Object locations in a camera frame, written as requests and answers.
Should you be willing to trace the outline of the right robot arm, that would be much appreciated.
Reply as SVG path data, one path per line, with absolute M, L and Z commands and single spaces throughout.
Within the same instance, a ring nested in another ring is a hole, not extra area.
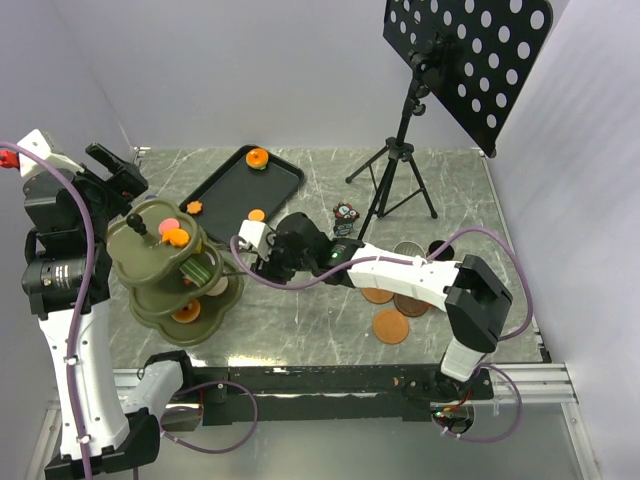
M 378 289 L 425 302 L 446 313 L 452 339 L 436 375 L 439 392 L 458 398 L 467 391 L 483 358 L 495 351 L 511 308 L 508 288 L 480 257 L 428 260 L 379 249 L 357 239 L 329 238 L 303 213 L 271 228 L 246 220 L 240 244 L 255 252 L 253 272 L 292 290 L 299 272 L 312 283 Z

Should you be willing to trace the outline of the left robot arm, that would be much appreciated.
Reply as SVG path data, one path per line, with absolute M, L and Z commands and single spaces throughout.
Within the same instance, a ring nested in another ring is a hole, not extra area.
M 108 346 L 111 258 L 109 222 L 129 212 L 148 188 L 138 166 L 98 143 L 86 153 L 107 168 L 102 179 L 64 155 L 34 129 L 18 143 L 24 208 L 33 227 L 25 239 L 22 288 L 52 357 L 62 416 L 59 453 L 47 479 L 92 479 L 153 463 L 160 417 L 172 399 L 197 390 L 186 354 L 151 365 L 127 401 L 118 397 Z

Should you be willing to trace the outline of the white cream donut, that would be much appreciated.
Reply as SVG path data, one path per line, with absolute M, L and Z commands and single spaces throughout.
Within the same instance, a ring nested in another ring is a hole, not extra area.
M 214 287 L 212 287 L 207 293 L 207 296 L 216 297 L 222 295 L 229 286 L 229 279 L 222 277 Z

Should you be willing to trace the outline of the orange star cookie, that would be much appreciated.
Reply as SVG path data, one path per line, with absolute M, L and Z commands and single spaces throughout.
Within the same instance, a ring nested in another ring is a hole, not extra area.
M 176 248 L 184 248 L 191 241 L 190 234 L 181 228 L 167 229 L 162 233 L 161 242 Z

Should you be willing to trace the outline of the green layered cake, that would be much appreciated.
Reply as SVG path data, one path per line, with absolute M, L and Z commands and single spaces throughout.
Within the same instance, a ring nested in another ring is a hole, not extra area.
M 212 278 L 211 272 L 194 258 L 187 259 L 179 267 L 183 277 L 201 288 Z

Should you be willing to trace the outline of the pink round cookie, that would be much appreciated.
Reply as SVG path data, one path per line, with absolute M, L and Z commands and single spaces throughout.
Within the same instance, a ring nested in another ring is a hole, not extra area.
M 158 233 L 163 235 L 166 231 L 172 229 L 178 229 L 180 227 L 180 222 L 176 218 L 166 218 L 160 222 L 158 225 Z

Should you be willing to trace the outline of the orange round cookie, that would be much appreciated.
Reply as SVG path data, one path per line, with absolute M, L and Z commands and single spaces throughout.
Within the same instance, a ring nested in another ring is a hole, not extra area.
M 248 214 L 248 219 L 251 220 L 251 221 L 262 222 L 262 221 L 265 220 L 265 218 L 266 218 L 266 214 L 261 209 L 254 209 L 254 210 L 250 211 L 249 214 Z

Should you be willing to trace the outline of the orange donut front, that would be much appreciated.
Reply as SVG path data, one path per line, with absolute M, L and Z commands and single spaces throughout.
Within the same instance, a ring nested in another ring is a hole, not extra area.
M 201 304 L 198 299 L 193 299 L 180 310 L 174 312 L 171 318 L 180 324 L 188 324 L 197 320 L 200 313 Z

